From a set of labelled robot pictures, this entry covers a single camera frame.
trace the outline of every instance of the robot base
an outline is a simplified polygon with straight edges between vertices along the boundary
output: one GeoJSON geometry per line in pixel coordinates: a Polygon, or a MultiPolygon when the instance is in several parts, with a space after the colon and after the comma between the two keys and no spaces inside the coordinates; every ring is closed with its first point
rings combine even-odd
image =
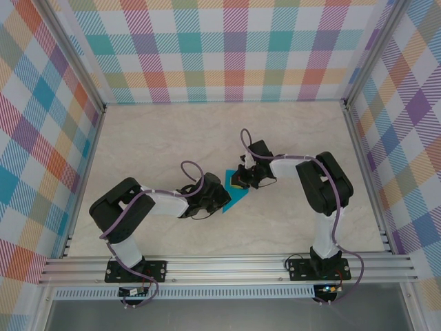
{"type": "MultiPolygon", "coordinates": [[[[154,278],[158,283],[165,281],[167,272],[167,261],[146,261],[141,260],[132,267],[132,270],[154,278]]],[[[104,282],[106,283],[142,283],[143,277],[136,276],[123,269],[117,261],[109,261],[105,272],[104,282]]]]}
{"type": "Polygon", "coordinates": [[[310,259],[289,259],[287,263],[289,270],[289,279],[291,281],[339,281],[342,275],[343,281],[351,279],[351,270],[347,259],[339,259],[335,269],[318,277],[314,269],[311,267],[310,259]]]}

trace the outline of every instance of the plaid wall panel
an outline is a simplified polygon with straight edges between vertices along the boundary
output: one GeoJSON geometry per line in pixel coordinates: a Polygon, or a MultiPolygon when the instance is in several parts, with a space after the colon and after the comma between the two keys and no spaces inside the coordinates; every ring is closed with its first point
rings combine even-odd
{"type": "Polygon", "coordinates": [[[387,5],[384,7],[384,10],[381,14],[381,17],[378,20],[378,22],[375,26],[375,29],[373,29],[373,32],[372,32],[363,52],[361,54],[361,57],[359,58],[359,60],[357,62],[357,66],[356,66],[355,70],[352,72],[351,78],[349,80],[349,83],[347,84],[345,92],[343,93],[342,99],[346,99],[348,97],[348,94],[352,89],[353,83],[356,81],[358,74],[360,73],[361,68],[365,64],[365,62],[369,56],[369,53],[371,52],[372,46],[374,45],[378,36],[380,35],[380,31],[383,29],[383,26],[386,23],[387,18],[389,17],[389,14],[391,13],[391,9],[392,9],[395,2],[396,2],[396,0],[388,0],[387,1],[387,5]]]}
{"type": "Polygon", "coordinates": [[[102,95],[137,103],[341,99],[387,0],[51,2],[102,95]]]}
{"type": "Polygon", "coordinates": [[[0,330],[29,320],[98,117],[31,1],[0,0],[0,330]]]}
{"type": "Polygon", "coordinates": [[[413,0],[354,116],[387,221],[441,326],[441,2],[413,0]]]}

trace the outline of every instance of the purple cable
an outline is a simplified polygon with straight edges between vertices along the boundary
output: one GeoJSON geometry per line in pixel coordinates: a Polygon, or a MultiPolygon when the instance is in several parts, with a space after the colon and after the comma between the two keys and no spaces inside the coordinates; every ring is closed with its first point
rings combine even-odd
{"type": "Polygon", "coordinates": [[[334,303],[340,302],[342,301],[344,298],[346,298],[347,296],[349,296],[349,294],[351,294],[358,286],[358,284],[360,284],[361,279],[363,278],[363,274],[365,273],[365,262],[363,261],[363,258],[355,252],[351,252],[350,250],[346,250],[344,249],[342,246],[340,246],[337,243],[336,240],[336,231],[337,231],[337,225],[338,225],[338,221],[340,220],[340,209],[341,209],[341,204],[340,204],[340,196],[338,195],[338,190],[337,190],[337,186],[336,183],[334,182],[334,180],[332,179],[330,173],[328,172],[328,170],[325,168],[325,166],[323,165],[323,163],[321,163],[319,160],[317,160],[315,157],[311,157],[309,155],[283,155],[283,156],[278,156],[278,157],[264,157],[261,155],[258,155],[256,153],[254,153],[253,151],[251,151],[247,144],[245,143],[245,140],[243,139],[243,133],[246,132],[248,134],[249,137],[249,141],[251,143],[251,134],[249,133],[248,129],[243,128],[240,131],[240,140],[242,141],[243,146],[245,147],[245,149],[248,151],[248,153],[250,153],[253,157],[256,157],[258,159],[265,159],[265,160],[279,160],[279,159],[296,159],[296,160],[312,160],[315,163],[317,163],[318,166],[320,166],[320,168],[323,170],[323,172],[325,173],[326,177],[329,180],[329,183],[331,184],[332,190],[334,192],[334,195],[336,196],[336,203],[337,203],[337,213],[336,213],[336,220],[334,221],[334,226],[332,228],[332,241],[333,243],[344,253],[350,254],[355,256],[356,258],[358,258],[360,260],[360,264],[361,264],[361,269],[360,269],[360,276],[358,276],[357,281],[354,283],[354,285],[352,286],[352,288],[348,291],[348,293],[346,293],[345,296],[340,297],[338,299],[336,299],[334,301],[334,303]]]}
{"type": "MultiPolygon", "coordinates": [[[[101,235],[101,236],[99,236],[99,238],[100,239],[106,239],[106,237],[107,237],[107,235],[109,234],[109,233],[111,233],[114,229],[115,229],[115,227],[118,225],[118,224],[120,224],[120,222],[121,222],[121,220],[123,219],[123,217],[125,216],[125,214],[127,214],[127,212],[129,211],[129,209],[133,206],[133,204],[136,202],[136,200],[138,200],[140,197],[142,197],[144,194],[149,194],[149,193],[153,193],[153,192],[157,192],[157,193],[163,193],[163,194],[168,194],[168,195],[172,195],[172,196],[174,196],[174,197],[178,197],[178,198],[188,198],[188,197],[191,197],[191,196],[193,196],[193,195],[195,195],[195,194],[198,194],[199,193],[199,191],[202,189],[202,187],[203,187],[203,185],[204,185],[204,172],[203,172],[203,170],[202,170],[202,168],[196,163],[196,162],[193,162],[193,161],[188,161],[188,160],[186,160],[186,161],[182,161],[181,162],[181,169],[182,169],[182,171],[185,173],[185,175],[187,176],[187,177],[189,177],[192,181],[196,181],[194,178],[192,178],[185,170],[184,170],[184,167],[183,167],[183,165],[184,164],[186,164],[186,163],[190,163],[190,164],[192,164],[193,166],[196,166],[197,168],[198,168],[198,170],[199,170],[199,172],[201,173],[201,184],[199,185],[199,187],[194,191],[194,192],[192,192],[192,193],[189,193],[189,194],[175,194],[175,193],[173,193],[173,192],[170,192],[170,191],[166,191],[166,190],[145,190],[145,191],[141,191],[141,192],[139,192],[137,195],[135,195],[135,197],[129,202],[129,204],[127,205],[127,207],[124,209],[124,211],[121,213],[121,215],[119,215],[119,217],[116,219],[116,221],[101,235]]],[[[149,277],[149,276],[147,276],[146,274],[141,274],[140,272],[137,272],[137,271],[135,271],[135,270],[132,270],[132,269],[130,269],[129,267],[127,267],[125,264],[124,264],[124,262],[122,262],[122,260],[120,260],[119,258],[118,258],[118,256],[116,255],[116,252],[113,250],[113,248],[112,248],[112,246],[110,245],[110,243],[107,241],[107,239],[106,239],[106,245],[107,245],[107,248],[109,248],[109,251],[112,253],[112,256],[116,259],[116,261],[119,263],[119,265],[121,266],[121,267],[123,267],[125,270],[127,270],[128,272],[131,272],[132,274],[134,274],[134,275],[136,275],[136,276],[139,276],[139,277],[143,277],[144,279],[147,279],[148,281],[151,281],[152,283],[154,283],[155,284],[155,286],[156,286],[156,289],[155,289],[155,291],[154,291],[154,293],[153,293],[153,295],[150,297],[150,298],[148,298],[148,299],[146,299],[146,300],[143,300],[142,302],[140,302],[139,304],[137,304],[137,305],[128,305],[126,302],[125,302],[125,297],[123,298],[123,302],[124,302],[124,304],[125,304],[125,307],[131,307],[131,308],[137,308],[137,307],[142,307],[143,305],[145,305],[145,304],[147,304],[147,303],[149,303],[157,294],[158,294],[158,292],[159,292],[159,284],[158,284],[158,282],[154,279],[154,278],[152,278],[152,277],[149,277]]]]}

